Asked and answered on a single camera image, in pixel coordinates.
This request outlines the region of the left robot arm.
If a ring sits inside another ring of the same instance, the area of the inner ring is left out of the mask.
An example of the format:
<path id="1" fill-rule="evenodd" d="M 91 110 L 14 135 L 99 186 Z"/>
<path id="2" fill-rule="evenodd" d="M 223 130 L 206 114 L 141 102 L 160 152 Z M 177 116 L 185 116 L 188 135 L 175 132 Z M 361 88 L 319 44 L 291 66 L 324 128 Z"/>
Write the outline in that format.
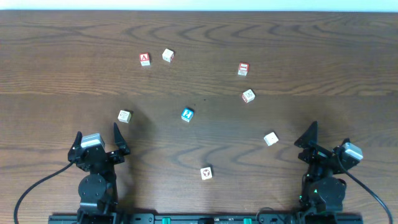
<path id="1" fill-rule="evenodd" d="M 120 222 L 121 215 L 116 211 L 118 190 L 114 167 L 123 163 L 124 157 L 131 152 L 117 124 L 113 124 L 113 131 L 118 147 L 115 151 L 105 151 L 105 143 L 99 133 L 83 136 L 78 132 L 68 152 L 69 162 L 90 173 L 78 186 L 78 223 Z"/>

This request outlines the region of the red letter A block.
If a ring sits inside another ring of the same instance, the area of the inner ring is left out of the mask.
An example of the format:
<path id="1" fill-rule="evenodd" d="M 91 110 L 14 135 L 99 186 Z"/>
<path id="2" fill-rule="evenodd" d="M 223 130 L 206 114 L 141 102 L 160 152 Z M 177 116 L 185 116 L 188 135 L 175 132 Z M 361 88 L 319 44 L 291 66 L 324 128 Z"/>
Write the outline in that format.
<path id="1" fill-rule="evenodd" d="M 149 54 L 146 52 L 146 53 L 142 53 L 142 54 L 139 54 L 139 61 L 140 61 L 140 63 L 141 63 L 141 65 L 144 67 L 144 66 L 149 66 L 150 65 L 150 57 L 149 57 Z"/>

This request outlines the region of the blue number 2 block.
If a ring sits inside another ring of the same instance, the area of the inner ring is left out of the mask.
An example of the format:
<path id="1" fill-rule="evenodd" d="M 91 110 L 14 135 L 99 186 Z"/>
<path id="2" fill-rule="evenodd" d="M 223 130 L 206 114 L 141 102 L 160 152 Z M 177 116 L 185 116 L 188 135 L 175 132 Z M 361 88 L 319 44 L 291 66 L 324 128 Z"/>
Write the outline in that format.
<path id="1" fill-rule="evenodd" d="M 193 110 L 191 110 L 189 108 L 185 108 L 182 111 L 181 119 L 189 123 L 191 121 L 191 119 L 193 118 L 193 115 L 194 115 Z"/>

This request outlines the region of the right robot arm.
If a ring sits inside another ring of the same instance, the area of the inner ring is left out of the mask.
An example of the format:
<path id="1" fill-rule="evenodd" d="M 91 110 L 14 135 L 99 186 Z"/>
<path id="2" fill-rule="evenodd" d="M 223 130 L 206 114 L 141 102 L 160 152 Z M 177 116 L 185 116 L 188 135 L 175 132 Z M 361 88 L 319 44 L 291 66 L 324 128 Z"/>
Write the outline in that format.
<path id="1" fill-rule="evenodd" d="M 303 149 L 298 158 L 308 164 L 302 177 L 297 221 L 336 223 L 336 213 L 343 210 L 346 182 L 334 177 L 340 171 L 336 155 L 318 144 L 318 122 L 314 121 L 294 145 Z"/>

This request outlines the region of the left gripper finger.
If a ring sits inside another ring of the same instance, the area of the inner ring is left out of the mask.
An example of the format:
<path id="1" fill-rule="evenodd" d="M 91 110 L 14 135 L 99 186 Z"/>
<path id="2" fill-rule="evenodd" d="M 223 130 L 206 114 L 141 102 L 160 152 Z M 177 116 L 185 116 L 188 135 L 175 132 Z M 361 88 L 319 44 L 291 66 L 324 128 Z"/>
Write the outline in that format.
<path id="1" fill-rule="evenodd" d="M 75 152 L 75 151 L 79 150 L 79 148 L 81 148 L 82 137 L 83 137 L 82 133 L 80 131 L 78 131 L 77 134 L 76 134 L 76 138 L 75 138 L 75 140 L 73 142 L 73 145 L 72 145 L 72 151 L 73 152 Z"/>
<path id="2" fill-rule="evenodd" d="M 129 155 L 131 153 L 130 148 L 127 145 L 125 139 L 123 138 L 116 123 L 113 124 L 113 130 L 114 130 L 114 142 L 115 145 L 118 147 L 118 150 L 116 152 L 120 155 Z"/>

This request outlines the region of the red letter I block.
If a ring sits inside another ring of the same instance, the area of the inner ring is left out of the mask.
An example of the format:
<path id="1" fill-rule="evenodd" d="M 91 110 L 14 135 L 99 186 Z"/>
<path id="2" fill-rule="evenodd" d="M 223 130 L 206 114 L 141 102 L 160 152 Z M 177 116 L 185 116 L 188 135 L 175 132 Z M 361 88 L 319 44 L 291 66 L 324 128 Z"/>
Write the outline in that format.
<path id="1" fill-rule="evenodd" d="M 240 63 L 238 67 L 238 75 L 246 76 L 249 71 L 249 64 L 248 63 Z"/>

